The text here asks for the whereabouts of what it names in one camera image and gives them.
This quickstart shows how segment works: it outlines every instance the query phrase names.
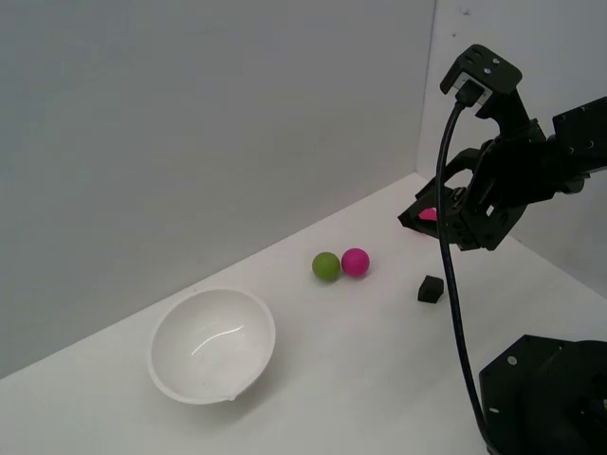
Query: black block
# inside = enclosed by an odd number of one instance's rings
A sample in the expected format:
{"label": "black block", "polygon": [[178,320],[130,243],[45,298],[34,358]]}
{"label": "black block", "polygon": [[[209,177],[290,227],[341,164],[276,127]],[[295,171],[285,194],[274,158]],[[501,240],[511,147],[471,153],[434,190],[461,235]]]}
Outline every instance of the black block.
{"label": "black block", "polygon": [[426,303],[437,303],[445,292],[445,283],[442,279],[426,275],[424,282],[419,286],[417,299]]}

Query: white backdrop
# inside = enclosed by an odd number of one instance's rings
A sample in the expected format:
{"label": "white backdrop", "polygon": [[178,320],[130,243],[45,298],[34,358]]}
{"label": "white backdrop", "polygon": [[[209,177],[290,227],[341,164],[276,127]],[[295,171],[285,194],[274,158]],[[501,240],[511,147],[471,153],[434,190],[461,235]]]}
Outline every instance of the white backdrop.
{"label": "white backdrop", "polygon": [[411,173],[432,13],[3,1],[0,377]]}
{"label": "white backdrop", "polygon": [[[427,178],[434,175],[454,103],[438,84],[466,47],[483,44],[523,71],[519,90],[527,111],[550,135],[553,116],[607,95],[606,18],[604,0],[438,0],[417,170]],[[496,134],[492,121],[468,112],[456,128],[451,151],[480,146]],[[527,209],[513,234],[607,296],[605,207],[607,173],[597,173],[581,194],[557,195]]]}

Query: white table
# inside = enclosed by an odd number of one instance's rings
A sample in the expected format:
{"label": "white table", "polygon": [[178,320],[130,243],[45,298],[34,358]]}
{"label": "white table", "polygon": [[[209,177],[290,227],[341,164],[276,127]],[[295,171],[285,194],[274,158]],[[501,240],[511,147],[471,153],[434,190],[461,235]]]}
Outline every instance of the white table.
{"label": "white table", "polygon": [[[396,220],[423,183],[410,175],[0,380],[0,453],[484,455],[447,300],[416,301],[442,276],[438,243]],[[316,253],[352,246],[371,255],[367,278],[313,279]],[[607,301],[516,241],[454,259],[476,371],[526,333],[607,340]],[[232,403],[176,403],[148,377],[149,336],[173,302],[221,285],[267,302],[274,357]]]}

